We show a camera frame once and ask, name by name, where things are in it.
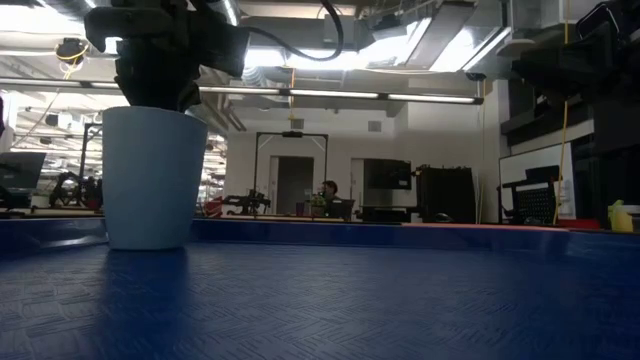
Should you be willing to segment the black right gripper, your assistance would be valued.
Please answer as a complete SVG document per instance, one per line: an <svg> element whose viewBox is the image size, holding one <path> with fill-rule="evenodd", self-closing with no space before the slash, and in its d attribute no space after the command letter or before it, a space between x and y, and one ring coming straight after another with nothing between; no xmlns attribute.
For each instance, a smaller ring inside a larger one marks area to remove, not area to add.
<svg viewBox="0 0 640 360"><path fill-rule="evenodd" d="M559 103L580 96L587 102L640 98L640 39L614 41L605 30L561 46L523 52L512 71Z"/></svg>

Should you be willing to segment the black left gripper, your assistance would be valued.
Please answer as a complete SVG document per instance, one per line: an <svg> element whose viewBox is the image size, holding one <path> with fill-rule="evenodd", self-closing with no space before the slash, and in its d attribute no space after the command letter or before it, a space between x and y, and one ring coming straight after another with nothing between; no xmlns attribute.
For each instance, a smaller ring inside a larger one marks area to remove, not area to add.
<svg viewBox="0 0 640 360"><path fill-rule="evenodd" d="M168 108L163 84L189 82L169 101L187 111L201 103L193 82L202 66L238 77L245 67L249 32L232 25L211 4L217 0L110 0L84 16L87 40L101 53L118 40L117 83L131 106Z"/></svg>

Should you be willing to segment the light blue plastic cup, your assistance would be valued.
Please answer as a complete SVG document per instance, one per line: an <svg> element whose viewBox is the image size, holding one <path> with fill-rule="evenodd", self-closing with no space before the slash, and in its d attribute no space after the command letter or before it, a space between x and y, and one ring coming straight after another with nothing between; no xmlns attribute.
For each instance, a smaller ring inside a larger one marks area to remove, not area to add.
<svg viewBox="0 0 640 360"><path fill-rule="evenodd" d="M113 250L181 248L188 241L208 127L151 107L102 114L104 217Z"/></svg>

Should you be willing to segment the whiteboard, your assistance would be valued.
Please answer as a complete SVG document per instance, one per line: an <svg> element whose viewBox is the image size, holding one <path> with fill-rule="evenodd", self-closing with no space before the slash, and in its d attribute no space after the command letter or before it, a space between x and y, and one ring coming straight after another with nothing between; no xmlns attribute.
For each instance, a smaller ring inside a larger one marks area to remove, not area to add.
<svg viewBox="0 0 640 360"><path fill-rule="evenodd" d="M571 144L564 144L562 165L562 190L559 207L560 219L576 219L574 166L571 157ZM517 182L526 179L528 169L559 166L561 160L561 144L555 144L521 154L501 158L499 160L500 183Z"/></svg>

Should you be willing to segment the black background robot rig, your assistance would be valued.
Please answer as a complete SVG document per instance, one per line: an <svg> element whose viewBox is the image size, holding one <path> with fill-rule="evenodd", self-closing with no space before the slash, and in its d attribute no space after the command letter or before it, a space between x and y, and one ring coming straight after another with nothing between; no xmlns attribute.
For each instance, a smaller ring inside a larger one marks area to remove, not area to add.
<svg viewBox="0 0 640 360"><path fill-rule="evenodd" d="M92 176L83 178L73 172L62 173L49 195L49 206L99 210L103 206L102 180Z"/></svg>

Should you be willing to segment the black perforated cart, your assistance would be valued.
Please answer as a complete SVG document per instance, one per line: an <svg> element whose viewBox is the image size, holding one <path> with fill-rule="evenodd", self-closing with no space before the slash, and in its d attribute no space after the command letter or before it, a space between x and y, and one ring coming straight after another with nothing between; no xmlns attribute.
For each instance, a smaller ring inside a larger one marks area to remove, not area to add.
<svg viewBox="0 0 640 360"><path fill-rule="evenodd" d="M554 184L558 180L558 165L529 168L526 178L499 185L498 200L502 214L499 221L512 225L551 225L556 212ZM512 207L503 205L503 190L511 192Z"/></svg>

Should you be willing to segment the yellow plastic bottle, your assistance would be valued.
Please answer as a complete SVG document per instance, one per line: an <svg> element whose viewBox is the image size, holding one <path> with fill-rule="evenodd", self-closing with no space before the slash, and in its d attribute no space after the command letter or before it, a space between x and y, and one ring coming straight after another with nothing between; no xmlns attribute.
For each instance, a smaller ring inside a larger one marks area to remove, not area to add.
<svg viewBox="0 0 640 360"><path fill-rule="evenodd" d="M635 205L625 205L622 200L615 201L608 207L608 219L614 232L634 231L633 214L638 211Z"/></svg>

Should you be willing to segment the red box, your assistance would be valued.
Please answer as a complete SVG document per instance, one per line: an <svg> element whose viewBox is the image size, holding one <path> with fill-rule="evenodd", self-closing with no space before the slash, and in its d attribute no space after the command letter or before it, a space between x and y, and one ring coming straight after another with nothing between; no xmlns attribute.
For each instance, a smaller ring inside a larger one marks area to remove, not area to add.
<svg viewBox="0 0 640 360"><path fill-rule="evenodd" d="M557 225L569 229L599 230L601 225L596 219L559 219Z"/></svg>

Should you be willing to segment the long ceiling light bar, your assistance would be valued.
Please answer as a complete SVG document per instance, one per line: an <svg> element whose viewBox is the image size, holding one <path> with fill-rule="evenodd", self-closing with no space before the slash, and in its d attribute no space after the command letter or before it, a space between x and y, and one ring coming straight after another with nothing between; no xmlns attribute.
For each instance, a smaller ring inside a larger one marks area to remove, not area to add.
<svg viewBox="0 0 640 360"><path fill-rule="evenodd" d="M116 94L120 91L113 82L97 82L87 80L29 79L0 77L0 88L26 91L54 91L56 89L70 93ZM354 100L376 100L395 102L441 103L453 105L482 105L481 97L452 96L435 94L358 92L343 90L318 90L302 88L262 88L236 86L200 85L202 94L256 95L285 97L318 97Z"/></svg>

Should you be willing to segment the dark computer monitor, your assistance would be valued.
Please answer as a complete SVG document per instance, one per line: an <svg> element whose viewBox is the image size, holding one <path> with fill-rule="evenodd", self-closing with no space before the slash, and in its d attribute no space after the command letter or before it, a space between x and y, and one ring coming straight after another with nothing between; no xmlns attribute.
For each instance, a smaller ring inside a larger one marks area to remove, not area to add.
<svg viewBox="0 0 640 360"><path fill-rule="evenodd" d="M0 153L0 208L28 208L36 190L46 154Z"/></svg>

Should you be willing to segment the black cabinet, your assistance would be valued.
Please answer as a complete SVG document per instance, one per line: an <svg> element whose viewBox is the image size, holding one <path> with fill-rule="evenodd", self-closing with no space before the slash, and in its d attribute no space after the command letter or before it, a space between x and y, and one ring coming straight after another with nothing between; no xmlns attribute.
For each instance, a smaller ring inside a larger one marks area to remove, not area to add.
<svg viewBox="0 0 640 360"><path fill-rule="evenodd" d="M476 222L476 198L472 169L431 167L415 169L416 208L424 223Z"/></svg>

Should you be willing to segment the person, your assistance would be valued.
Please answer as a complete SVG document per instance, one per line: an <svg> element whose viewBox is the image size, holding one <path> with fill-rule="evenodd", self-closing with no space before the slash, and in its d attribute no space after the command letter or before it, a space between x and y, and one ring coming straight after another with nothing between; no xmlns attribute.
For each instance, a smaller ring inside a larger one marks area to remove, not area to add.
<svg viewBox="0 0 640 360"><path fill-rule="evenodd" d="M337 183L333 180L325 180L322 183L321 193L325 195L327 203L333 199L342 199L337 195L338 186Z"/></svg>

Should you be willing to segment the black laptop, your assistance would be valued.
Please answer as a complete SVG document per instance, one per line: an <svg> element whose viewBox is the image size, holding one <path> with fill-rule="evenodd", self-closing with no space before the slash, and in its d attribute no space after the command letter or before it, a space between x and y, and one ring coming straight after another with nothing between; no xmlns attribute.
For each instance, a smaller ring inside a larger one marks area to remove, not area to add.
<svg viewBox="0 0 640 360"><path fill-rule="evenodd" d="M327 203L327 215L330 218L350 221L354 203L352 199L333 199Z"/></svg>

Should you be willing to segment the black metal gantry frame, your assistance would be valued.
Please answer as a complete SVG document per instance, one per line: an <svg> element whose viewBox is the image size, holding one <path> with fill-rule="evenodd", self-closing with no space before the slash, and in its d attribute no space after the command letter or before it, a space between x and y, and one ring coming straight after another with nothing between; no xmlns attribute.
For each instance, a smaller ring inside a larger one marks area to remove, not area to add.
<svg viewBox="0 0 640 360"><path fill-rule="evenodd" d="M253 192L258 193L259 151L274 136L290 139L307 137L313 142L322 138L325 146L321 147L324 160L327 160L327 145L329 136L326 134L305 134L299 131L257 132L255 138L255 153L253 164ZM271 215L295 215L296 217L322 216L324 206L313 207L315 159L307 150L277 150L274 156L267 159L267 197L275 202L271 205Z"/></svg>

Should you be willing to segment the black wall screen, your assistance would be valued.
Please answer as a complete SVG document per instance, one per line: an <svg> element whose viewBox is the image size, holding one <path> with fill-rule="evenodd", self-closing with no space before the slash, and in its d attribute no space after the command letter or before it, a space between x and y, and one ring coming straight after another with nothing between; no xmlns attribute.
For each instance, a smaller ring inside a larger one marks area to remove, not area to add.
<svg viewBox="0 0 640 360"><path fill-rule="evenodd" d="M411 163L393 159L365 159L366 188L382 190L411 190Z"/></svg>

